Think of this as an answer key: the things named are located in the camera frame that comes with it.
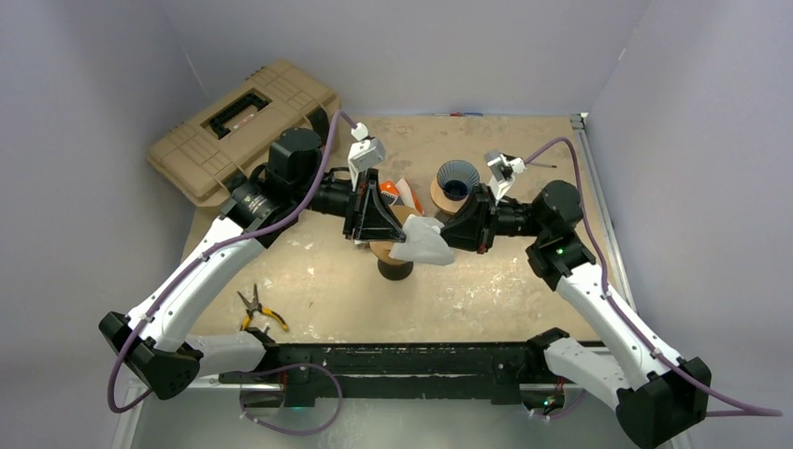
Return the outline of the wooden dripper stand black base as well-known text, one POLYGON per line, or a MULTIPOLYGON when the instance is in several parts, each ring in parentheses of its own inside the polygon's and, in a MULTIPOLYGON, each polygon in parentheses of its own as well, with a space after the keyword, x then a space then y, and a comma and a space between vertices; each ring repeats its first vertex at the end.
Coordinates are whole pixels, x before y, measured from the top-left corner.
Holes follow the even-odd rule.
POLYGON ((393 258, 390 253, 393 249, 392 241, 372 241, 369 248, 377 258, 377 267, 381 275, 389 281, 402 281, 407 279, 413 270, 413 263, 393 258))

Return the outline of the white paper coffee filter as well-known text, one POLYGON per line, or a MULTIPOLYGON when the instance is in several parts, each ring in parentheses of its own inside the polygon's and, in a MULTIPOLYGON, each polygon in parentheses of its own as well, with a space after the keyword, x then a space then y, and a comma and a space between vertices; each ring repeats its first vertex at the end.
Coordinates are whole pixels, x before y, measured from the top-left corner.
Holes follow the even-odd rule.
POLYGON ((434 217, 411 214, 402 226, 406 241, 395 243, 388 255, 405 262, 449 266, 455 257, 440 234, 443 228, 444 223, 434 217))

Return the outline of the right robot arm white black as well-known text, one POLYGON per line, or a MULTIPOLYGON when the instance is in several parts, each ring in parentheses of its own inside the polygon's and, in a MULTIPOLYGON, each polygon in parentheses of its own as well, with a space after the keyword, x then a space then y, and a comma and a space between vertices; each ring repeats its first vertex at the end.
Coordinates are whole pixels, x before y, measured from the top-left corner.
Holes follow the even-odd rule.
POLYGON ((634 444, 656 448, 705 419, 708 396, 698 386, 712 374, 659 338, 608 285, 606 268, 576 233, 583 218, 579 191, 566 181, 549 182, 529 203, 496 201, 479 184, 440 234, 450 247, 475 253, 486 253, 497 236, 534 238, 526 248, 532 271, 582 315, 613 361, 553 330, 532 341, 527 373, 578 384, 615 412, 634 444))

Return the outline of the brown paper coffee filter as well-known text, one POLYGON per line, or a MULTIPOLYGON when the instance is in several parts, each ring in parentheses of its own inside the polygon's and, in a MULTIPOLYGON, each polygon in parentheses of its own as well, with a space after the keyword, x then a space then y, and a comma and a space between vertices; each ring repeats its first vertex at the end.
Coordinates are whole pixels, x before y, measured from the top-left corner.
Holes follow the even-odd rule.
POLYGON ((422 216, 422 213, 418 210, 405 205, 394 205, 390 207, 390 210, 395 215, 400 226, 403 226, 412 215, 422 216))

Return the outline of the wooden ring dripper holder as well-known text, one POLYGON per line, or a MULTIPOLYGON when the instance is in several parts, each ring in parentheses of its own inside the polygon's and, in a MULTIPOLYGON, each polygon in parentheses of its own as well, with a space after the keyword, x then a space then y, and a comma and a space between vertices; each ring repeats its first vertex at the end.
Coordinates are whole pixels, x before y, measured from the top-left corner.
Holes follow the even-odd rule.
POLYGON ((430 198, 436 206, 438 213, 453 216, 464 206, 469 199, 468 196, 463 196, 461 199, 452 200, 444 194, 437 179, 434 179, 430 185, 430 198))

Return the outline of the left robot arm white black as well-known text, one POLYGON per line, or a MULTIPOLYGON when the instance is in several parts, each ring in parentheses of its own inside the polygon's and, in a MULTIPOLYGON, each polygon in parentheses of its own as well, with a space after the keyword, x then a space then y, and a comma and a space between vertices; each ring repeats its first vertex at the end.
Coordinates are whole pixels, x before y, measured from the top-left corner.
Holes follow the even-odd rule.
POLYGON ((363 126, 353 133, 346 167, 329 167, 328 138, 292 128, 272 142, 267 161, 232 192, 203 241, 149 298, 128 313, 110 312, 99 329, 129 368, 160 399, 196 378, 242 371, 265 383, 279 358, 265 332, 250 328, 201 337, 192 327, 226 285, 262 254, 303 210, 343 219, 357 241, 403 242, 401 225, 385 205, 377 165, 382 143, 363 126))

